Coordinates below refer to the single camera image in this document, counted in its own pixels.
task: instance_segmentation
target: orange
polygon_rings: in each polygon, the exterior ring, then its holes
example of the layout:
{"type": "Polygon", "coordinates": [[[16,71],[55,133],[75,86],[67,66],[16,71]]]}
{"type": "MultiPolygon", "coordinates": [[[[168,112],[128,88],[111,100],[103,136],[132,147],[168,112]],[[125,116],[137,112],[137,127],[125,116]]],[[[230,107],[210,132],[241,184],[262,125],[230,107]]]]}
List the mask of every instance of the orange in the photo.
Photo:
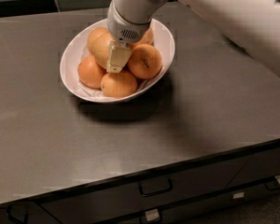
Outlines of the orange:
{"type": "Polygon", "coordinates": [[[101,89],[104,96],[122,98],[137,90],[137,79],[127,70],[107,73],[102,78],[101,89]]]}
{"type": "Polygon", "coordinates": [[[161,54],[155,47],[141,44],[132,50],[127,67],[137,78],[149,79],[160,72],[161,63],[161,54]]]}
{"type": "Polygon", "coordinates": [[[115,41],[115,39],[110,33],[102,34],[95,39],[92,46],[92,54],[95,58],[95,61],[98,62],[98,64],[100,64],[104,69],[106,69],[109,44],[111,41],[115,41]]]}
{"type": "Polygon", "coordinates": [[[149,26],[148,30],[145,32],[145,34],[143,35],[142,39],[136,43],[132,43],[130,45],[130,48],[133,49],[134,47],[140,45],[140,44],[149,44],[152,45],[154,41],[154,34],[152,31],[151,26],[149,26]]]}
{"type": "Polygon", "coordinates": [[[100,89],[101,80],[105,70],[95,61],[93,56],[88,56],[77,67],[80,81],[90,88],[100,89]]]}
{"type": "Polygon", "coordinates": [[[107,32],[108,32],[108,30],[104,27],[97,27],[90,32],[90,34],[88,35],[88,38],[87,38],[87,49],[90,53],[92,53],[92,46],[93,46],[95,39],[97,37],[99,37],[100,35],[105,34],[107,32]]]}

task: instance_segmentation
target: metal table surface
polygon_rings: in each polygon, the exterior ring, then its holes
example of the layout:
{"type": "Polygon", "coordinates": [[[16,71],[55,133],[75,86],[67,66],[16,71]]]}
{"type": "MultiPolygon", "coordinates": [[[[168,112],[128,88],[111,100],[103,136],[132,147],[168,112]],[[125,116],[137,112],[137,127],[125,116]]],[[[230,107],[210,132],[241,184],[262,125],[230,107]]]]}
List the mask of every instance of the metal table surface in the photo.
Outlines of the metal table surface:
{"type": "Polygon", "coordinates": [[[59,62],[107,8],[0,18],[0,203],[280,138],[280,77],[178,2],[155,19],[176,42],[150,91],[98,105],[59,62]]]}

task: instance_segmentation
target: white robotic arm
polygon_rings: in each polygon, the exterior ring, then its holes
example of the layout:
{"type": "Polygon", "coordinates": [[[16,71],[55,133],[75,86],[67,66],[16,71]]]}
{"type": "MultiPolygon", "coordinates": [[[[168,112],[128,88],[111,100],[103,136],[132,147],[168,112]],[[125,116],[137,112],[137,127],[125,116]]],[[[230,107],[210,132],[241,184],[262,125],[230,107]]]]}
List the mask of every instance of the white robotic arm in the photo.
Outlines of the white robotic arm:
{"type": "MultiPolygon", "coordinates": [[[[118,40],[141,39],[168,0],[112,0],[108,27],[118,40]]],[[[280,67],[280,0],[178,0],[257,60],[280,67]]]]}

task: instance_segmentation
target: bowl of oranges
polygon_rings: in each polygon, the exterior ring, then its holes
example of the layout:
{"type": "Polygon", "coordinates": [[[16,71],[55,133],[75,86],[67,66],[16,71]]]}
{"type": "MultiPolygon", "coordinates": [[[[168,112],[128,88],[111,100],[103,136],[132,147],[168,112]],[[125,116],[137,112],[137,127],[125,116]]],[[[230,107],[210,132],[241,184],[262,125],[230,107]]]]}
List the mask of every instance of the bowl of oranges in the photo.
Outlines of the bowl of oranges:
{"type": "Polygon", "coordinates": [[[132,55],[124,68],[119,73],[108,73],[108,47],[113,41],[107,20],[102,20],[69,43],[61,59],[60,74],[75,96],[95,103],[130,101],[156,84],[175,56],[172,34],[153,19],[141,41],[130,44],[132,55]]]}

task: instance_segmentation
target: bowl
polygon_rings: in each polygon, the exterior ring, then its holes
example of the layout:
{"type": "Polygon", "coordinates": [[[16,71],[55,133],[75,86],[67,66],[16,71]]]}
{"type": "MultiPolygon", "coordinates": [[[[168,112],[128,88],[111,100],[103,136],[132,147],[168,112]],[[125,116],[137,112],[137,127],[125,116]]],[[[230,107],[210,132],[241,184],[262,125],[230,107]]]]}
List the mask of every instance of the bowl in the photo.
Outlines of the bowl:
{"type": "Polygon", "coordinates": [[[79,33],[66,47],[60,64],[60,74],[64,86],[75,96],[95,103],[120,103],[127,102],[143,94],[155,85],[166,73],[175,56],[175,40],[168,28],[157,20],[151,21],[154,32],[153,46],[158,49],[162,58],[162,69],[151,79],[143,80],[137,91],[123,98],[103,96],[102,91],[84,86],[78,78],[77,67],[81,60],[90,55],[87,50],[89,33],[97,27],[107,27],[107,19],[96,22],[79,33]]]}

